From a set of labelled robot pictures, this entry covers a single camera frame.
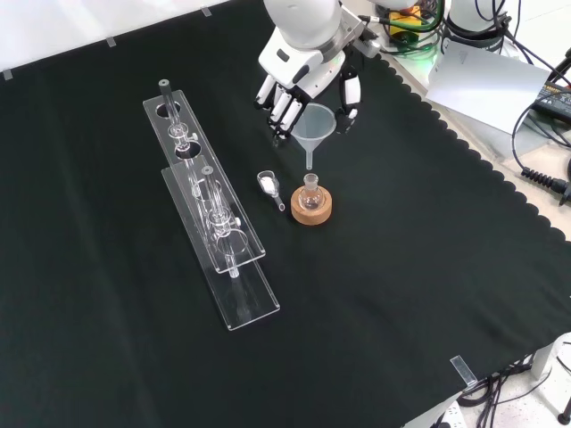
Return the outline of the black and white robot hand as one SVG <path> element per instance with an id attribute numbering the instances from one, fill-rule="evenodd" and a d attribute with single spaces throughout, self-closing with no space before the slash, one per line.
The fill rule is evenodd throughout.
<path id="1" fill-rule="evenodd" d="M 308 105 L 318 99 L 335 79 L 339 83 L 340 107 L 335 112 L 339 134 L 353 126 L 361 103 L 357 69 L 347 61 L 342 49 L 327 60 L 319 50 L 300 50 L 290 46 L 275 29 L 259 56 L 266 71 L 254 107 L 269 113 L 273 138 L 287 140 Z"/>

